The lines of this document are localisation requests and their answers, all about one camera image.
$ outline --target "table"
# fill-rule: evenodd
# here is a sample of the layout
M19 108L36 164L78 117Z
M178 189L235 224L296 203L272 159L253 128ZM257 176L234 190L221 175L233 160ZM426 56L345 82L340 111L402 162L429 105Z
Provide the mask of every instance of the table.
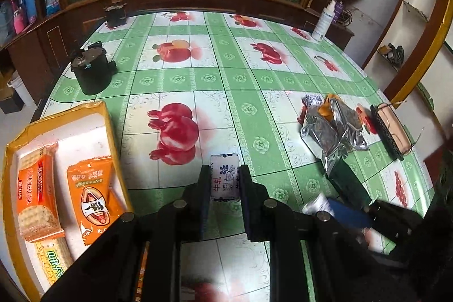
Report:
M138 214L180 197L210 155L222 153L237 153L253 179L295 211L321 191L337 196L299 136L301 98L335 93L351 108L388 102L329 40L317 42L275 22L212 12L150 13L130 17L114 30L102 25L84 47L99 40L118 67L110 85L87 96L68 66L42 116L87 101L106 102ZM180 115L192 115L192 122L171 119ZM172 136L169 120L184 134ZM371 198L424 215L433 189L423 161L416 152L393 161L373 127L363 132L370 150L352 152L346 162ZM159 143L165 136L166 144ZM172 150L181 145L184 153ZM379 251L394 246L373 230L367 238ZM218 301L269 300L269 248L247 241L240 202L211 202L205 239L182 247L184 296L195 291L212 293ZM311 280L309 289L314 298Z

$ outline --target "orange snack package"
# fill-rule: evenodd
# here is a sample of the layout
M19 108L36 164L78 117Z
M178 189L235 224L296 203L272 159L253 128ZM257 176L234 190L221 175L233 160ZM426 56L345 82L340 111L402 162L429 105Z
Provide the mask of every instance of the orange snack package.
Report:
M19 159L17 219L20 235L28 242L64 236L55 200L56 147L44 146Z
M110 188L112 157L95 157L71 165L67 183L83 243L91 245L124 209Z

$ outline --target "purple bottle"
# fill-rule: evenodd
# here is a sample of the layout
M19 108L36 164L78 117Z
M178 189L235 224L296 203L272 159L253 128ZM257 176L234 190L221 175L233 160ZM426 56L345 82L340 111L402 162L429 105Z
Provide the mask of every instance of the purple bottle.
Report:
M332 22L337 22L341 12L343 12L343 2L336 2L335 3L335 10L334 10L334 19Z

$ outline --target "white bottle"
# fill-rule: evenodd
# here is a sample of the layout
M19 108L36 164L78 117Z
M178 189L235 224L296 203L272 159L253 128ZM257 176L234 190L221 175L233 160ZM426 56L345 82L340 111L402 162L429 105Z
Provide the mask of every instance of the white bottle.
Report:
M316 41L322 41L324 39L327 30L329 29L332 20L335 15L335 0L332 0L330 4L322 10L321 16L319 17L318 23L314 28L312 38Z

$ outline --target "screw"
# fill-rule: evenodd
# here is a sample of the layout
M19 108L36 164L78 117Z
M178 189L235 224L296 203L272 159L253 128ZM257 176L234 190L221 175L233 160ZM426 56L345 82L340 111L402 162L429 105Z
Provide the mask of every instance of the screw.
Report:
M187 202L183 199L175 200L173 206L177 209L184 209L187 206Z
M266 199L264 200L263 204L265 207L268 207L269 209L277 207L277 201L275 201L274 199Z
M130 211L121 215L121 220L124 221L125 223L132 221L134 218L135 218L134 213L131 213Z
M321 221L328 221L330 219L330 214L327 211L318 211L316 216Z

